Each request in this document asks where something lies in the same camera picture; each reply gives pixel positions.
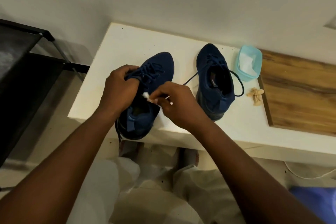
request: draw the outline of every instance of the person's left hand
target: person's left hand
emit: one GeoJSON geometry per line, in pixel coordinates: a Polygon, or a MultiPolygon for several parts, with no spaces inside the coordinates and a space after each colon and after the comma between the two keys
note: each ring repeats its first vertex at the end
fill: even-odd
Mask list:
{"type": "Polygon", "coordinates": [[[106,78],[103,95],[96,112],[106,115],[120,115],[132,103],[139,86],[135,78],[124,80],[128,72],[138,69],[138,66],[124,65],[113,70],[106,78]]]}

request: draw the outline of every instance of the person's left arm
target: person's left arm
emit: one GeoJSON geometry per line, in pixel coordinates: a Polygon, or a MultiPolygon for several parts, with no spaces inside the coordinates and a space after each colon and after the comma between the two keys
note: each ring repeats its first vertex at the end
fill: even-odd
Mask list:
{"type": "Polygon", "coordinates": [[[0,223],[66,223],[107,132],[136,95],[139,81],[124,76],[137,68],[111,72],[95,113],[0,200],[0,223]]]}

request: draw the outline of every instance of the crumpled beige item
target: crumpled beige item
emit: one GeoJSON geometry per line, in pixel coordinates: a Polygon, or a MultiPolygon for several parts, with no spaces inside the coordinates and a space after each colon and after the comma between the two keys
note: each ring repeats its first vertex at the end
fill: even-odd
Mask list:
{"type": "Polygon", "coordinates": [[[264,93],[264,90],[260,89],[258,90],[257,88],[252,88],[250,90],[250,93],[246,94],[248,97],[252,97],[254,101],[254,106],[259,106],[262,103],[262,94],[264,93]]]}

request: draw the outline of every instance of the beige pants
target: beige pants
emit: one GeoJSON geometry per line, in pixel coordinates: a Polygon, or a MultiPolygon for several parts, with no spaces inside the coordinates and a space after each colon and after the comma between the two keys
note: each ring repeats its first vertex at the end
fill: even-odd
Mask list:
{"type": "MultiPolygon", "coordinates": [[[[107,224],[122,191],[139,177],[140,167],[128,158],[95,161],[82,184],[67,224],[107,224]]],[[[173,192],[186,200],[204,224],[245,223],[218,170],[188,166],[174,174],[173,192]]]]}
{"type": "Polygon", "coordinates": [[[219,170],[185,167],[174,174],[173,192],[195,209],[204,224],[245,223],[219,170]]]}

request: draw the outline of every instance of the wooden tray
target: wooden tray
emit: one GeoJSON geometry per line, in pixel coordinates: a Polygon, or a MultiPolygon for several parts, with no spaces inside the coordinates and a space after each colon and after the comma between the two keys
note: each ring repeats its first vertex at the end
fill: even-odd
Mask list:
{"type": "Polygon", "coordinates": [[[263,51],[260,87],[268,124],[336,136],[336,66],[263,51]]]}

